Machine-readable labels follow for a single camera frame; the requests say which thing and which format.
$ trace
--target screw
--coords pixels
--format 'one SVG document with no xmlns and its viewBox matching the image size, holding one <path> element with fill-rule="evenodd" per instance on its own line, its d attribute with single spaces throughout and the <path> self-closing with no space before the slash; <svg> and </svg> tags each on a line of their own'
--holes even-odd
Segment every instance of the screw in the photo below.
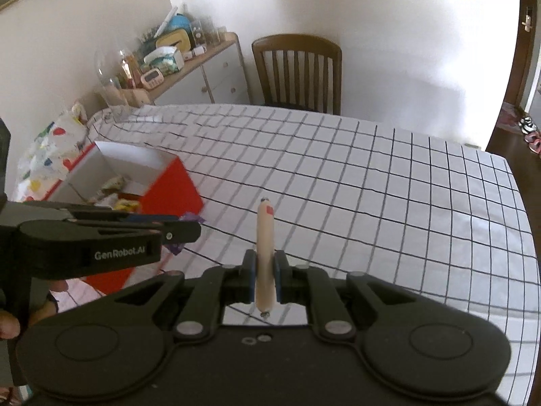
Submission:
<svg viewBox="0 0 541 406">
<path fill-rule="evenodd" d="M 193 320 L 186 320 L 177 325 L 177 331 L 185 336 L 196 336 L 203 332 L 203 325 Z"/>
<path fill-rule="evenodd" d="M 260 334 L 258 336 L 258 340 L 260 342 L 270 342 L 272 340 L 272 336 L 268 334 Z"/>
<path fill-rule="evenodd" d="M 241 340 L 242 343 L 244 343 L 245 345 L 255 345 L 258 341 L 255 340 L 253 337 L 244 337 L 242 340 Z"/>
<path fill-rule="evenodd" d="M 327 332 L 335 336 L 347 334 L 353 329 L 353 326 L 345 320 L 331 320 L 325 324 Z"/>
</svg>

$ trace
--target shoe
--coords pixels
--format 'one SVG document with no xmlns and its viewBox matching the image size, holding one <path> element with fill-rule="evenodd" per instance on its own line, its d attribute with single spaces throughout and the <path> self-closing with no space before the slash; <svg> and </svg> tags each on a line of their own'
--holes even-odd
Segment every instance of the shoe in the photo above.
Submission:
<svg viewBox="0 0 541 406">
<path fill-rule="evenodd" d="M 520 119 L 518 125 L 524 134 L 530 134 L 531 132 L 537 131 L 537 126 L 528 116 Z"/>
</svg>

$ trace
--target wooden chair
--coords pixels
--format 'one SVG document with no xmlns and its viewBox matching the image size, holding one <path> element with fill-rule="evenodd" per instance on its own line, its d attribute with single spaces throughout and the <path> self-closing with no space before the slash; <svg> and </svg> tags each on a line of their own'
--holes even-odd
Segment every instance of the wooden chair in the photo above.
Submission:
<svg viewBox="0 0 541 406">
<path fill-rule="evenodd" d="M 335 43 L 313 35 L 272 35 L 256 39 L 252 43 L 255 64 L 265 105 L 297 110 L 320 111 L 327 113 L 329 103 L 329 59 L 332 61 L 332 114 L 340 115 L 342 101 L 342 49 Z M 269 72 L 265 54 L 272 55 L 272 79 L 274 93 L 271 89 Z M 290 58 L 293 52 L 293 85 L 291 92 Z M 301 93 L 301 70 L 299 53 L 304 53 L 303 93 Z M 320 61 L 323 61 L 323 80 L 320 78 Z M 310 82 L 310 62 L 313 65 Z"/>
</svg>

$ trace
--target door handle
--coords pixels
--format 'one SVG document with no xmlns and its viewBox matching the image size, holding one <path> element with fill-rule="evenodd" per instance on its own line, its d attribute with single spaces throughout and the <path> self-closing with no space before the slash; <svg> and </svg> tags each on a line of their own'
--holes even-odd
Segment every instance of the door handle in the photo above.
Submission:
<svg viewBox="0 0 541 406">
<path fill-rule="evenodd" d="M 524 26 L 524 30 L 529 32 L 532 29 L 532 15 L 534 14 L 533 7 L 526 8 L 526 19 L 521 23 Z"/>
</svg>

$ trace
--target white pen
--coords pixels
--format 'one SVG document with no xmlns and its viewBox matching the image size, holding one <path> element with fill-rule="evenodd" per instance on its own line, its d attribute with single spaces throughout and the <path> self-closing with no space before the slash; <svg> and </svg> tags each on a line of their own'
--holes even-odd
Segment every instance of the white pen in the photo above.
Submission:
<svg viewBox="0 0 541 406">
<path fill-rule="evenodd" d="M 258 209 L 256 241 L 258 267 L 255 280 L 255 305 L 261 317 L 267 319 L 276 302 L 274 284 L 274 209 L 268 199 L 262 199 Z"/>
</svg>

